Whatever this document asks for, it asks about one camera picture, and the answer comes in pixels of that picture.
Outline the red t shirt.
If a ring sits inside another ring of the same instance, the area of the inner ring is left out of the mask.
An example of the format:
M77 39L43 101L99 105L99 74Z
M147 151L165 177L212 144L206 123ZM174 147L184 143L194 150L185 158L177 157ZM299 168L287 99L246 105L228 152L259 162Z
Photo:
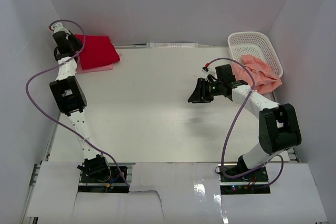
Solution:
M103 67L120 61L120 56L108 36L75 36L81 42L86 41L79 56L79 64L83 69Z

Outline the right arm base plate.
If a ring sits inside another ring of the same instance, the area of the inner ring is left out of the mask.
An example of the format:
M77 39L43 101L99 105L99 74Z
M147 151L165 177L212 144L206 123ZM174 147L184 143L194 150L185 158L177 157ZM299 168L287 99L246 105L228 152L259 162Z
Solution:
M256 195L270 194L269 179L265 167L239 178L227 178L220 171L220 166L215 168L219 175L221 195Z

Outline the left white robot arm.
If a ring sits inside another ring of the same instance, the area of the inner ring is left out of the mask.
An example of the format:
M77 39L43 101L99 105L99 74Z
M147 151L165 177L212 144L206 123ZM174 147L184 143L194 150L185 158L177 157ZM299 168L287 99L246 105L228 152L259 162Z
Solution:
M75 54L81 49L82 43L66 29L56 31L52 36L57 44L54 57L60 67L56 80L49 86L60 112L68 117L73 130L79 134L77 138L84 161L78 169L91 179L105 182L111 176L111 168L103 154L91 146L91 134L84 112L87 101L75 77L77 69Z

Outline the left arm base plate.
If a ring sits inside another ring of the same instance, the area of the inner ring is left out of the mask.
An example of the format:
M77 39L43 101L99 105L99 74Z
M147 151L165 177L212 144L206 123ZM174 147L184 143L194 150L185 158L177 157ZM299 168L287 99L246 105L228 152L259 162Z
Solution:
M81 172L78 192L79 193L107 193L107 194L127 194L129 187L124 183L123 178L115 166L110 166L111 174L102 181L90 178Z

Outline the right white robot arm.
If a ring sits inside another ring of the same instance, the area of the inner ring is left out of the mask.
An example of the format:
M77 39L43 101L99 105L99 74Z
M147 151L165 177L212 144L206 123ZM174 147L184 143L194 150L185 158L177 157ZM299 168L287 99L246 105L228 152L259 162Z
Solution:
M198 78L188 102L210 103L216 96L224 96L240 104L239 113L247 109L258 119L258 143L238 158L236 166L220 165L223 176L247 182L275 156L301 144L296 111L291 104L266 99L246 81L237 80L230 64L216 67L215 72L214 76L208 73L205 78Z

